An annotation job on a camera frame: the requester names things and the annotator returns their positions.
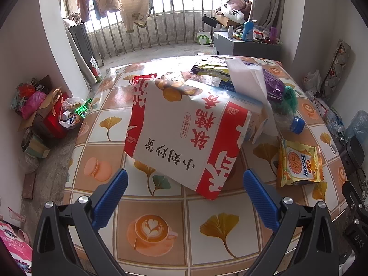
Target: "blue detergent bottle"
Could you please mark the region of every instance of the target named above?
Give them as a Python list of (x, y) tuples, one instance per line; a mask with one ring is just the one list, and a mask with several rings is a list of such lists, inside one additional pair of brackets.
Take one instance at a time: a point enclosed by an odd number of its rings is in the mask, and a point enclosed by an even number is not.
[(256, 23), (256, 20), (248, 20), (244, 23), (244, 29), (243, 29), (243, 41), (253, 41), (253, 29), (254, 29), (254, 23)]

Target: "wooden block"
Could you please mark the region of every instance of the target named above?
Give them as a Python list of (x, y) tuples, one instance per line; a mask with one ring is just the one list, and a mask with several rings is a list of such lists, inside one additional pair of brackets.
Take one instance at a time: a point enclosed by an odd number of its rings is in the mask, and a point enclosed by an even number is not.
[(25, 174), (22, 193), (23, 198), (26, 199), (33, 198), (33, 188), (35, 185), (35, 179), (36, 179), (36, 171)]

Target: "pink bag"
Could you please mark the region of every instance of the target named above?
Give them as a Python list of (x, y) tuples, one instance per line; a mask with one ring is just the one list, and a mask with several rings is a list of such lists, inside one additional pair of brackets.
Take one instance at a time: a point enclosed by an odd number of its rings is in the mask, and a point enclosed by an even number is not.
[(28, 119), (35, 111), (37, 111), (45, 98), (46, 94), (42, 91), (36, 91), (32, 94), (29, 99), (27, 99), (24, 106), (21, 107), (23, 119)]

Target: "bag handle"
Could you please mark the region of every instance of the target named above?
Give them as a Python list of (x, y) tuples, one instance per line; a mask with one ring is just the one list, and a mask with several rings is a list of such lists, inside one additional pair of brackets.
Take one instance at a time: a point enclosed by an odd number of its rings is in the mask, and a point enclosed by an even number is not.
[(55, 89), (54, 92), (52, 93), (52, 101), (51, 101), (51, 106), (52, 106), (52, 115), (55, 116), (56, 115), (56, 111), (54, 109), (54, 98), (56, 97), (56, 93), (60, 93), (60, 101), (61, 103), (64, 102), (63, 100), (63, 94), (61, 93), (60, 89)]

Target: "gray box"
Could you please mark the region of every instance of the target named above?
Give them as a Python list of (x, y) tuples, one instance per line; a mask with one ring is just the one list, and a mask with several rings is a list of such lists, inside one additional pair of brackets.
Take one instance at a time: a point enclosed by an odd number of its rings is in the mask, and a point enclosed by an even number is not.
[(228, 38), (227, 32), (213, 33), (213, 48), (216, 55), (257, 57), (280, 61), (281, 45), (247, 42)]

